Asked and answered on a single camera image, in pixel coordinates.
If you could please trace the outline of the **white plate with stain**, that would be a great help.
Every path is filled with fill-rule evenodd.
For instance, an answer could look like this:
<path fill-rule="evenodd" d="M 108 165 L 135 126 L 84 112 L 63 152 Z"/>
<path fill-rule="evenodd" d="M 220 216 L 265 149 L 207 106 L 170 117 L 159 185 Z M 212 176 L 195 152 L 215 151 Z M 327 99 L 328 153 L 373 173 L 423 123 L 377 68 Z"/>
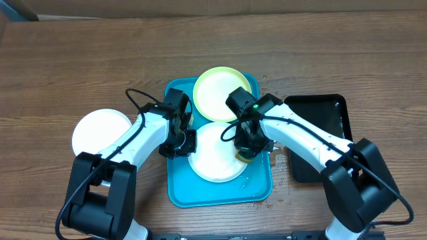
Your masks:
<path fill-rule="evenodd" d="M 207 181 L 231 181 L 243 173 L 248 165 L 236 158 L 237 150 L 233 141 L 220 139 L 229 126 L 229 123 L 212 122 L 197 130 L 196 150 L 188 157 L 188 161 L 194 172 Z"/>

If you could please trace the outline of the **yellow-green plate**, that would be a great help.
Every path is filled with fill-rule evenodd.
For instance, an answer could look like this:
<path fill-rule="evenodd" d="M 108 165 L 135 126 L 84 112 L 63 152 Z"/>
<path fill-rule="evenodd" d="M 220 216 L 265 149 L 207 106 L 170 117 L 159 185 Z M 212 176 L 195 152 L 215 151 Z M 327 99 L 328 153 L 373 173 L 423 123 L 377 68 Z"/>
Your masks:
<path fill-rule="evenodd" d="M 252 92 L 249 81 L 238 70 L 231 67 L 211 68 L 195 82 L 193 103 L 201 115 L 210 121 L 234 121 L 236 116 L 226 105 L 226 99 L 239 87 Z"/>

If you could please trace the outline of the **pale pink plate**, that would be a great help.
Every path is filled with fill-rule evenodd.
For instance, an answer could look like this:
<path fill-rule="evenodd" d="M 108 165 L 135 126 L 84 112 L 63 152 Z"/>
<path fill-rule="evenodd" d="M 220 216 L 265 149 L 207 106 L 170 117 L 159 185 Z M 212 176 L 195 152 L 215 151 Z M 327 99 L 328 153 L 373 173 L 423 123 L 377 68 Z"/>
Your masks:
<path fill-rule="evenodd" d="M 117 141 L 131 126 L 127 116 L 115 109 L 92 111 L 73 130 L 73 152 L 75 156 L 81 152 L 96 154 Z"/>

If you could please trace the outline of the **green yellow sponge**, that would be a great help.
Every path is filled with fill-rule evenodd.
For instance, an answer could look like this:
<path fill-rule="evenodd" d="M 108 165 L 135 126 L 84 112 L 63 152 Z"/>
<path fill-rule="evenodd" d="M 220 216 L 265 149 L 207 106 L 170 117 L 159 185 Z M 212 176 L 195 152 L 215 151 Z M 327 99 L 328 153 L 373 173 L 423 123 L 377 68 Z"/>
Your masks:
<path fill-rule="evenodd" d="M 245 156 L 243 151 L 238 151 L 235 155 L 235 158 L 245 164 L 251 164 L 254 161 L 253 157 Z"/>

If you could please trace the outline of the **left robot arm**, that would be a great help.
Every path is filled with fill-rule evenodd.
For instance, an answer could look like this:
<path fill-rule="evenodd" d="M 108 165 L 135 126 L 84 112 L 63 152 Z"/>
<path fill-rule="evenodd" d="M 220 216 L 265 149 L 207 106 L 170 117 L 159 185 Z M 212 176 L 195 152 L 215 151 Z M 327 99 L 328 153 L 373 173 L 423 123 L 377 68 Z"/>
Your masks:
<path fill-rule="evenodd" d="M 87 239 L 151 239 L 133 218 L 137 171 L 155 149 L 168 159 L 194 153 L 196 131 L 189 128 L 191 100 L 181 90 L 171 88 L 163 101 L 137 110 L 135 123 L 115 143 L 75 158 L 55 222 L 58 239 L 62 225 Z"/>

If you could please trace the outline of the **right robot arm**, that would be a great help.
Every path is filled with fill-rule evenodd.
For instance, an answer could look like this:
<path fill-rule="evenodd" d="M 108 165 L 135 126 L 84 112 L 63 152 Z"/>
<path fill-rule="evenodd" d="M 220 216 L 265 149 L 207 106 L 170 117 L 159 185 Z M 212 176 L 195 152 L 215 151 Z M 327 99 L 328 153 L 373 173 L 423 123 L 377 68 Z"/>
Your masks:
<path fill-rule="evenodd" d="M 309 163 L 322 179 L 334 218 L 322 239 L 359 239 L 398 198 L 397 185 L 373 142 L 357 143 L 327 133 L 271 94 L 255 99 L 237 88 L 226 99 L 236 115 L 231 137 L 236 157 L 250 161 L 275 141 Z"/>

